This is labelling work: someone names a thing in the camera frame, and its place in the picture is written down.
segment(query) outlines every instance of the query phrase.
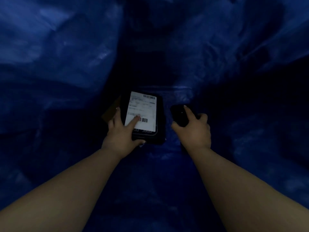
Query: person's left hand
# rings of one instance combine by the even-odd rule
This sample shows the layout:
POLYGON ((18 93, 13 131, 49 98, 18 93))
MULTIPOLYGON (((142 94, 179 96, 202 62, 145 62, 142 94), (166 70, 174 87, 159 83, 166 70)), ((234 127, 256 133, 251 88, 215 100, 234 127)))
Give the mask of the person's left hand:
POLYGON ((122 159, 138 145, 145 143, 145 140, 132 141, 132 131, 139 119, 140 117, 136 116, 127 126, 124 126, 118 107, 114 118, 108 122, 108 133, 103 140, 102 149, 108 149, 122 159))

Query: barcode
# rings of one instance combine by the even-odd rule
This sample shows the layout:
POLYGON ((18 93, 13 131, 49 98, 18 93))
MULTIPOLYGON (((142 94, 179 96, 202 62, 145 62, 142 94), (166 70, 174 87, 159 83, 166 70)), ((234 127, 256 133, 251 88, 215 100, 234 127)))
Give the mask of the barcode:
POLYGON ((144 98, 151 98, 151 99, 155 99, 155 97, 150 96, 150 95, 145 95, 145 94, 144 94, 144 98))
POLYGON ((141 121, 141 122, 145 122, 145 123, 148 123, 148 119, 146 119, 146 118, 142 118, 142 117, 139 119, 139 121, 141 121))

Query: blue tarp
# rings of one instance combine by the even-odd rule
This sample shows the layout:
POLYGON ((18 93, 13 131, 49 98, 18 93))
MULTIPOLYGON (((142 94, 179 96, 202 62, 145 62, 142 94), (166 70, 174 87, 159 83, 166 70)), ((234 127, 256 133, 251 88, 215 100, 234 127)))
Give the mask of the blue tarp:
POLYGON ((169 107, 207 112, 220 155, 309 208, 309 0, 0 0, 0 209, 100 147, 128 86, 167 141, 115 169, 85 231, 224 231, 169 107))

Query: hand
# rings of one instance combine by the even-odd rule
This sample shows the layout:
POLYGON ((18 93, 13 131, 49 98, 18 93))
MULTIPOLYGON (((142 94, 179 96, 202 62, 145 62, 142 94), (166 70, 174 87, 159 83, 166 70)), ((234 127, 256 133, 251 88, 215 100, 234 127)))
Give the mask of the hand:
POLYGON ((103 140, 102 149, 108 149, 122 159, 138 145, 145 143, 144 140, 132 141, 132 131, 139 119, 140 117, 136 116, 127 126, 124 126, 118 107, 114 118, 108 122, 108 133, 103 140))
POLYGON ((172 123, 172 129, 176 132, 181 143, 188 152, 192 152, 199 148, 211 147, 211 129, 207 124, 208 116, 199 114, 200 119, 196 119, 193 112, 184 106, 187 113, 189 123, 186 127, 180 127, 175 121, 172 123))

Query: finger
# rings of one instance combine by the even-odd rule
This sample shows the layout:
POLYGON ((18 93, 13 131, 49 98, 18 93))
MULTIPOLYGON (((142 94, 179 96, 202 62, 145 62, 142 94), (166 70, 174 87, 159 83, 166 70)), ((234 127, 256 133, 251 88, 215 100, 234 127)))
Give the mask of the finger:
POLYGON ((181 130, 183 129, 183 127, 180 127, 175 121, 173 121, 171 127, 175 131, 176 134, 181 132, 181 130))
POLYGON ((189 121, 196 120, 196 117, 193 114, 193 112, 190 110, 190 108, 188 108, 186 105, 184 105, 183 108, 187 113, 187 117, 189 121))
POLYGON ((137 122, 139 121, 141 117, 140 116, 136 116, 133 118, 133 120, 130 121, 130 123, 127 125, 127 127, 133 131, 134 127, 136 126, 137 122))
POLYGON ((140 139, 133 141, 134 148, 136 148, 137 146, 143 145, 145 143, 146 143, 145 140, 140 140, 140 139))
POLYGON ((111 119, 109 122, 108 122, 108 130, 112 130, 114 128, 114 121, 113 119, 111 119))
POLYGON ((114 125, 115 127, 123 126, 123 123, 121 121, 121 115, 120 115, 120 107, 116 108, 116 114, 114 116, 114 125))
POLYGON ((208 120, 208 116, 204 113, 199 113, 198 115, 200 116, 199 120, 202 121, 204 124, 206 124, 208 120))

